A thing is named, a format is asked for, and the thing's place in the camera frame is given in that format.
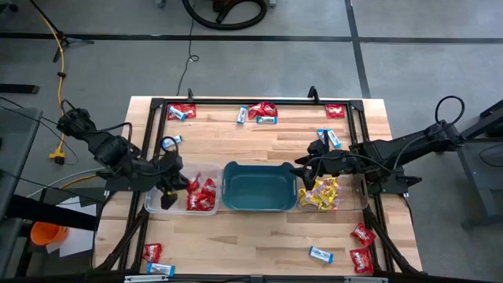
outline concrete floor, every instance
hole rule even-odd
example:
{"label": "concrete floor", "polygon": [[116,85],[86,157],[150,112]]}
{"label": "concrete floor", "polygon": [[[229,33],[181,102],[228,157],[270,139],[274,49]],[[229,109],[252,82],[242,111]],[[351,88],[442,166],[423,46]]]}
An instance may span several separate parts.
{"label": "concrete floor", "polygon": [[[153,0],[38,3],[68,33],[186,35],[190,27],[178,0],[167,0],[164,10],[157,9]],[[17,4],[18,14],[0,15],[0,29],[48,32],[28,1]],[[255,10],[248,3],[239,5],[229,21]],[[215,16],[208,1],[197,0],[197,11]],[[360,0],[354,2],[354,12],[360,36],[503,37],[503,2],[498,0]],[[196,24],[193,34],[222,33]],[[261,24],[224,34],[348,36],[350,32],[343,0],[278,0]],[[187,47],[187,42],[135,41],[72,47],[65,54],[68,77],[63,95],[89,109],[97,125],[121,123],[130,96],[175,94]],[[58,117],[59,64],[51,62],[55,50],[51,40],[0,39],[0,81],[41,87],[35,96],[5,97],[41,108],[50,119]],[[395,137],[434,123],[435,105],[446,95],[458,95],[467,104],[458,129],[474,123],[481,111],[503,98],[499,83],[503,45],[362,44],[362,52],[371,96],[385,100]],[[350,43],[193,42],[193,53],[200,61],[189,64],[182,94],[190,87],[195,95],[303,97],[315,85],[323,97],[362,97]],[[454,102],[446,103],[441,117],[452,119],[458,111]],[[86,145],[71,138],[67,143],[79,155],[78,165],[52,164],[47,155],[57,143],[41,127],[23,177],[48,183],[97,166]],[[430,155],[407,166],[409,175],[423,177],[411,189],[409,202],[424,270],[503,281],[503,228],[465,232],[460,227],[479,214],[480,206],[458,160],[455,154]],[[27,195],[36,189],[22,182],[17,193]]]}

